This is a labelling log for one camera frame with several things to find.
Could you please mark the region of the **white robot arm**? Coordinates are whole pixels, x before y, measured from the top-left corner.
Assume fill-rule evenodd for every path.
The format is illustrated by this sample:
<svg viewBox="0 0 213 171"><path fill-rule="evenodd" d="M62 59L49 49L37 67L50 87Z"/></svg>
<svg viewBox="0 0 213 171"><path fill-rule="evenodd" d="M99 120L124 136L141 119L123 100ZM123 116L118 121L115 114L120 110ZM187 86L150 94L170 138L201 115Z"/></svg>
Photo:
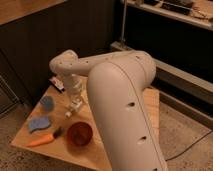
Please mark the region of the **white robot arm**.
<svg viewBox="0 0 213 171"><path fill-rule="evenodd" d="M87 78L87 97L112 171L168 171L144 107L142 92L156 75L154 59L144 51L117 51L79 58L71 50L49 67L70 85L72 75Z"/></svg>

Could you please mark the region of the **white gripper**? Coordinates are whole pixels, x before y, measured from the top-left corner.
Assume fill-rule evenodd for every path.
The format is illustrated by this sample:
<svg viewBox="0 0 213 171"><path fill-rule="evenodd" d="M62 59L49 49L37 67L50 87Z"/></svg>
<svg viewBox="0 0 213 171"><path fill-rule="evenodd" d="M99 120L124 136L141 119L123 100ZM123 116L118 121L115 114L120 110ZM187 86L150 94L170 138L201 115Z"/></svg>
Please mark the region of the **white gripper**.
<svg viewBox="0 0 213 171"><path fill-rule="evenodd" d="M65 78L65 89L71 100L81 96L84 90L83 80L79 76L68 76ZM69 102L68 108L70 112L78 112L83 106L83 100L77 99L76 105L73 101Z"/></svg>

